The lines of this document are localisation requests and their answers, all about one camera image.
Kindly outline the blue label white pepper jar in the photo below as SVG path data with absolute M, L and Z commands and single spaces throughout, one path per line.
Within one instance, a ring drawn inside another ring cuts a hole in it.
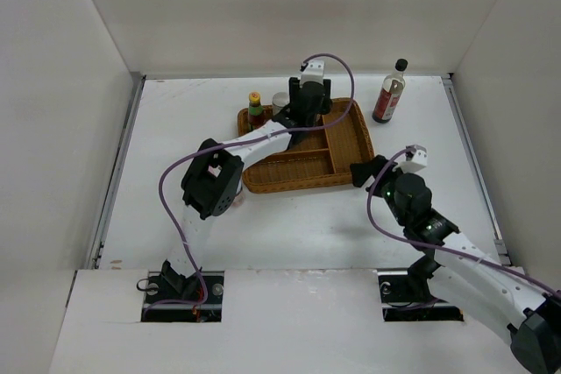
M 278 115 L 290 103 L 290 97 L 287 92 L 277 92 L 272 98 L 273 116 Z

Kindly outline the green label sauce bottle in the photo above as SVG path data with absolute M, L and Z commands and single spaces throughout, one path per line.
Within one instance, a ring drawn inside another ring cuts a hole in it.
M 260 93 L 253 91 L 248 95 L 248 127 L 251 131 L 260 128 L 266 121 L 261 104 Z

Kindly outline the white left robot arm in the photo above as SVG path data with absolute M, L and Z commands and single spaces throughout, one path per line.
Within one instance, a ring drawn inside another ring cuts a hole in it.
M 167 292 L 177 302 L 192 300 L 192 277 L 203 261 L 209 233 L 217 216 L 233 204 L 241 188 L 242 172 L 261 160 L 298 145 L 306 128 L 317 125 L 330 112 L 331 80 L 289 80 L 290 103 L 260 128 L 227 142 L 223 150 L 207 152 L 191 161 L 181 181 L 182 235 L 167 261 L 176 272 L 167 281 Z

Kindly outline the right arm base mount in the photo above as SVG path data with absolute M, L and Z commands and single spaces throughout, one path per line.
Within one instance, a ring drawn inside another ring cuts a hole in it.
M 460 309 L 430 294 L 427 281 L 436 268 L 437 263 L 421 257 L 408 269 L 377 272 L 384 321 L 464 321 Z

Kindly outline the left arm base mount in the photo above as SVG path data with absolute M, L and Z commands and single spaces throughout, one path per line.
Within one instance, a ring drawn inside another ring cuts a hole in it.
M 140 279 L 143 293 L 141 322 L 207 323 L 222 320 L 224 272 L 202 272 L 186 278 L 165 261 L 159 272 Z

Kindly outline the white lid spice jar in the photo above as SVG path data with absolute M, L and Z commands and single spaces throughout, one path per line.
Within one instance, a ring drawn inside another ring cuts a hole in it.
M 242 187 L 240 187 L 233 199 L 232 207 L 237 208 L 243 204 L 245 200 L 245 192 Z

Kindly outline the dark soy sauce bottle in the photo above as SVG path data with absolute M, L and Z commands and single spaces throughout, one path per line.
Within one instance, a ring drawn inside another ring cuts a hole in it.
M 406 82 L 404 73 L 408 67 L 406 59 L 398 59 L 394 71 L 382 82 L 380 93 L 373 109 L 372 119 L 377 123 L 388 123 L 394 114 Z

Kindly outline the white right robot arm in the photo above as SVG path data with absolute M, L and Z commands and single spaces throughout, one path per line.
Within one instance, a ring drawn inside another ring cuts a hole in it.
M 402 227 L 399 241 L 423 257 L 408 268 L 407 290 L 417 300 L 443 300 L 468 313 L 507 344 L 531 373 L 560 369 L 560 293 L 501 265 L 475 246 L 432 206 L 432 193 L 418 171 L 427 155 L 408 148 L 397 162 L 376 156 L 350 166 L 352 183 L 380 197 Z

